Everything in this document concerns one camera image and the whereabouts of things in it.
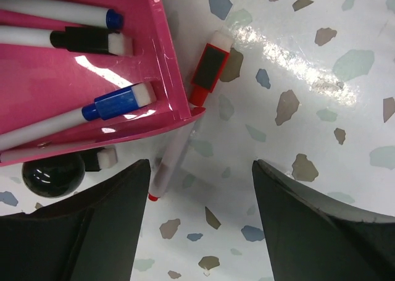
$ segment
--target white eraser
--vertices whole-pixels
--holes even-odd
[[[209,43],[226,52],[230,52],[230,49],[234,42],[235,41],[233,40],[233,38],[222,34],[219,31],[215,31]]]
[[[109,53],[117,56],[133,55],[133,40],[121,33],[111,33],[108,36]]]
[[[109,169],[118,162],[115,148],[104,148],[98,152],[100,169]]]
[[[154,89],[150,82],[133,85],[131,90],[135,94],[138,107],[144,107],[156,101]]]

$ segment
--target red whiteboard marker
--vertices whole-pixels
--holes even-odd
[[[195,106],[203,106],[204,101],[211,93],[229,57],[233,39],[215,32],[210,43],[206,44],[200,61],[193,75],[194,90],[189,102]],[[188,142],[194,123],[179,128],[166,148],[159,168],[148,190],[148,198],[157,201],[165,193],[170,179],[173,176],[181,154]]]

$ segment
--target speckled countertop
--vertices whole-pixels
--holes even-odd
[[[235,39],[165,197],[148,202],[131,279],[273,280],[252,184],[262,158],[353,206],[395,216],[395,0],[164,0],[188,80],[210,35]],[[171,133],[117,145],[155,170]],[[53,203],[0,169],[0,212]]]

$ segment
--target pink tray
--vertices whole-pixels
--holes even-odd
[[[121,12],[125,17],[123,33],[135,40],[135,56],[0,44],[0,134],[82,107],[95,97],[139,82],[152,82],[158,101],[137,112],[90,122],[20,146],[70,145],[0,166],[157,135],[195,121],[204,112],[203,108],[189,109],[161,0],[70,1]],[[51,30],[70,25],[4,10],[0,10],[0,24]]]

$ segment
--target black ball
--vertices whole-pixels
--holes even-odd
[[[85,175],[85,165],[77,153],[25,162],[22,177],[35,194],[47,198],[65,196],[74,191]]]

